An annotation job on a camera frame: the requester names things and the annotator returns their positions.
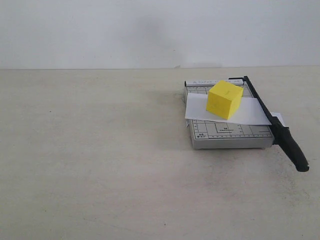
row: yellow cube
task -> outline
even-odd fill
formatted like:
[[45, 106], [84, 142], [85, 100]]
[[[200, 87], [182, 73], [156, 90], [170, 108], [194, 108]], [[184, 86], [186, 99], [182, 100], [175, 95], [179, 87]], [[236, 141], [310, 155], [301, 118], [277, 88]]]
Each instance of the yellow cube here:
[[219, 81], [208, 92], [206, 110], [228, 120], [239, 108], [244, 89], [226, 81]]

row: white tabletop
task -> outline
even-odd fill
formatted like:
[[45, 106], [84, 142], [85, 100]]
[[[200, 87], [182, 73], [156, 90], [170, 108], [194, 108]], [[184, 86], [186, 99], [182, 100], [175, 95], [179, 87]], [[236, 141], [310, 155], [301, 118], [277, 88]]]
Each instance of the white tabletop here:
[[[184, 81], [249, 76], [310, 164], [193, 150]], [[320, 67], [0, 70], [0, 239], [298, 240], [320, 230]]]

